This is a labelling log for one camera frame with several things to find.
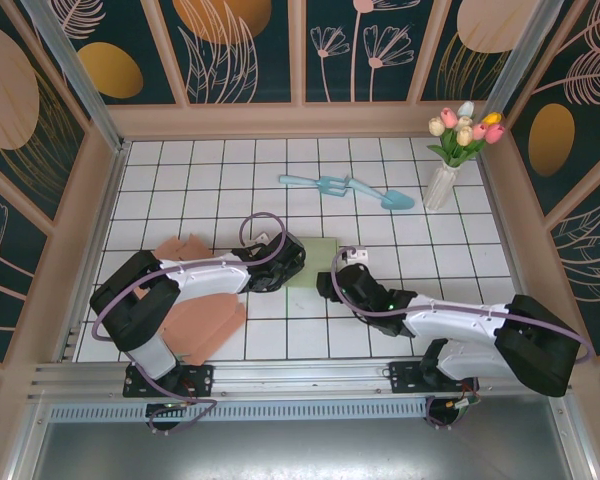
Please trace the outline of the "white ribbed vase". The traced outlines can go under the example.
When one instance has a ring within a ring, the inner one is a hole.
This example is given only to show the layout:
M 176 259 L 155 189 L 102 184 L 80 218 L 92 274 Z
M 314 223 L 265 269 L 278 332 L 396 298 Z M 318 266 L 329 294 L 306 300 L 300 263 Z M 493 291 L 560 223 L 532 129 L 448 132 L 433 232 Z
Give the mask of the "white ribbed vase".
M 445 162 L 442 162 L 442 165 L 435 170 L 424 196 L 424 207 L 427 210 L 437 211 L 445 205 L 452 193 L 459 171 L 459 167 L 451 167 Z

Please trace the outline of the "light blue garden trowel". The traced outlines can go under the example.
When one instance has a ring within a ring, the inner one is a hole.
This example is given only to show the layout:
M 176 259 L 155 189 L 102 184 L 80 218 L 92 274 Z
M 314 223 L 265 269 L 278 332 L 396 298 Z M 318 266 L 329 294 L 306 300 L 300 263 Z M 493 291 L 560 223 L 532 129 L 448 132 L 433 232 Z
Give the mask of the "light blue garden trowel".
M 382 193 L 354 178 L 349 178 L 347 180 L 347 186 L 357 193 L 362 193 L 377 199 L 380 202 L 380 206 L 385 210 L 404 211 L 410 210 L 415 206 L 414 199 L 396 190 L 389 189 L 385 193 Z

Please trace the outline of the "green paper box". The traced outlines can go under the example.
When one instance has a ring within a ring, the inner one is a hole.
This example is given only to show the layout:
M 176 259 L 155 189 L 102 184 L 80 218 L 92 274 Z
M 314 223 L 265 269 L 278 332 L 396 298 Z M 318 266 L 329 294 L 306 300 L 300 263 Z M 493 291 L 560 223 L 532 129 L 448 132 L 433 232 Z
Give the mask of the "green paper box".
M 286 284 L 287 288 L 314 288 L 317 275 L 327 272 L 331 267 L 333 257 L 338 251 L 337 238 L 300 237 L 306 252 L 304 267 Z

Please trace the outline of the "aluminium corner post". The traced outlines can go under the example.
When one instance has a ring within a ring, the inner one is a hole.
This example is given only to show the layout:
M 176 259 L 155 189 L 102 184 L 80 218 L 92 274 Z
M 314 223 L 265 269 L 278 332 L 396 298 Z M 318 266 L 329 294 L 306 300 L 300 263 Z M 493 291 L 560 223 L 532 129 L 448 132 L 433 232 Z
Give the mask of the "aluminium corner post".
M 44 0 L 21 0 L 21 3 L 32 23 L 39 29 L 53 56 L 63 68 L 69 82 L 73 85 L 106 143 L 115 153 L 119 153 L 122 150 L 123 138 L 76 50 L 57 22 L 51 7 Z
M 485 102 L 482 111 L 484 116 L 492 112 L 504 113 L 506 105 L 559 16 L 563 3 L 564 0 L 539 1 Z

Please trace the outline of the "light blue garden fork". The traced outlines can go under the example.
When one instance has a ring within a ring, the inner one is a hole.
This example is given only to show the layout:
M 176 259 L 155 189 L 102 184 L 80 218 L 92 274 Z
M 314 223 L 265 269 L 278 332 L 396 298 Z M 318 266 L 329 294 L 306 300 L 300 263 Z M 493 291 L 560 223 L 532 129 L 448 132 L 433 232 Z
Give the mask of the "light blue garden fork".
M 299 176 L 280 175 L 278 181 L 283 185 L 306 186 L 316 188 L 323 195 L 344 197 L 346 195 L 348 180 L 331 176 L 321 176 L 310 179 Z

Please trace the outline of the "grey metal sheet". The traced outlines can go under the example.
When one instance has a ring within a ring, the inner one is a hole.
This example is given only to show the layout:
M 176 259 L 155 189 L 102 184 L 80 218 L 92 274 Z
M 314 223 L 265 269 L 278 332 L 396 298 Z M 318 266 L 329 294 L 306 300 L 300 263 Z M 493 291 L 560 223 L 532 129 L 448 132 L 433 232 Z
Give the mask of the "grey metal sheet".
M 417 419 L 202 422 L 169 437 L 52 424 L 27 452 L 17 480 L 589 480 L 542 421 L 501 436 Z

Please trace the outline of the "long aluminium mounting rail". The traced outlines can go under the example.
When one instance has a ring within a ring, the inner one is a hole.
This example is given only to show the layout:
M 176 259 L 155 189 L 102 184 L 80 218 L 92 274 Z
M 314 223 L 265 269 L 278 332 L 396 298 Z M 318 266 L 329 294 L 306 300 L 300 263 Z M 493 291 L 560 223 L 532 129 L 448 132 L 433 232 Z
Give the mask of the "long aluminium mounting rail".
M 122 362 L 53 363 L 35 367 L 27 398 L 48 402 L 121 401 Z M 367 399 L 392 393 L 384 358 L 230 361 L 214 365 L 218 401 Z

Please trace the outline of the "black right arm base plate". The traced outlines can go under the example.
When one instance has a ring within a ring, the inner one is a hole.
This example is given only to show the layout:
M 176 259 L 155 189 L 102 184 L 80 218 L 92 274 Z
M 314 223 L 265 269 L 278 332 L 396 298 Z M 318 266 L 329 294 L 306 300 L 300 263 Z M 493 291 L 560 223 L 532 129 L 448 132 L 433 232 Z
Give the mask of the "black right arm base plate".
M 393 393 L 461 393 L 464 387 L 478 391 L 476 378 L 451 379 L 424 361 L 396 361 L 388 364 L 388 379 Z

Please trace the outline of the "aluminium side rail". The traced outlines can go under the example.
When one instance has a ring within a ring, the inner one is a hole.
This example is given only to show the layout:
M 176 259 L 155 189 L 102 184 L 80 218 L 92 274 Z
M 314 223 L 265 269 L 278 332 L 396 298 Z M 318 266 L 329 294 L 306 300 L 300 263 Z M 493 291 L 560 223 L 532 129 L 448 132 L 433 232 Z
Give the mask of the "aluminium side rail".
M 505 254 L 520 293 L 541 301 L 546 298 L 539 205 L 526 169 L 509 136 L 485 148 L 481 165 L 504 235 Z
M 107 228 L 114 210 L 119 186 L 124 174 L 131 143 L 124 140 L 112 158 L 112 163 L 105 178 L 102 194 L 95 210 L 94 220 L 81 263 L 76 275 L 73 290 L 69 297 L 67 311 L 62 321 L 59 338 L 53 355 L 53 363 L 61 363 L 65 356 L 67 342 L 72 329 L 84 319 L 90 291 L 97 277 L 100 255 L 105 243 Z

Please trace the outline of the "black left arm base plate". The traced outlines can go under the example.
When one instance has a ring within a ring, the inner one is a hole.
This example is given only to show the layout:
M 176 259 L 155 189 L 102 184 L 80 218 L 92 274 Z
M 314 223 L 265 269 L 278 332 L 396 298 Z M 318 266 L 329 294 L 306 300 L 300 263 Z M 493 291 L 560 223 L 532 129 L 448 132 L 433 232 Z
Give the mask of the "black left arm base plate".
M 214 367 L 211 365 L 177 365 L 155 383 L 164 390 L 186 397 L 209 397 L 213 384 Z M 138 371 L 135 365 L 128 365 L 122 395 L 125 398 L 149 398 L 163 396 Z

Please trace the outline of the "tulip bouquet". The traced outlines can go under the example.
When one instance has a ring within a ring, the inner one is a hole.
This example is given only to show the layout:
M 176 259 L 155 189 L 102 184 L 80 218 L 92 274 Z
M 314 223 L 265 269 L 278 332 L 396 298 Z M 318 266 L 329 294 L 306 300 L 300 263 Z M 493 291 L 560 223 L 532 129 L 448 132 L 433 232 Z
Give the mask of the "tulip bouquet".
M 429 133 L 438 139 L 427 149 L 450 168 L 474 159 L 486 145 L 497 143 L 505 133 L 503 114 L 498 111 L 475 119 L 475 104 L 465 101 L 457 110 L 444 108 L 428 122 Z

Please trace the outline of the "orange cardboard box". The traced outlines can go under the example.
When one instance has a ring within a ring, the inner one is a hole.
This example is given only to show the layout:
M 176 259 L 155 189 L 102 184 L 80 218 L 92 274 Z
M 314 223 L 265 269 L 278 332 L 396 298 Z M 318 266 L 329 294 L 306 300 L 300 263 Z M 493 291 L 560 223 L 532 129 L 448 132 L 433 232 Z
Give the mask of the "orange cardboard box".
M 195 235 L 173 236 L 154 251 L 159 260 L 212 259 L 212 252 Z M 202 365 L 246 322 L 246 307 L 237 294 L 215 294 L 174 305 L 158 329 L 162 340 L 185 363 Z

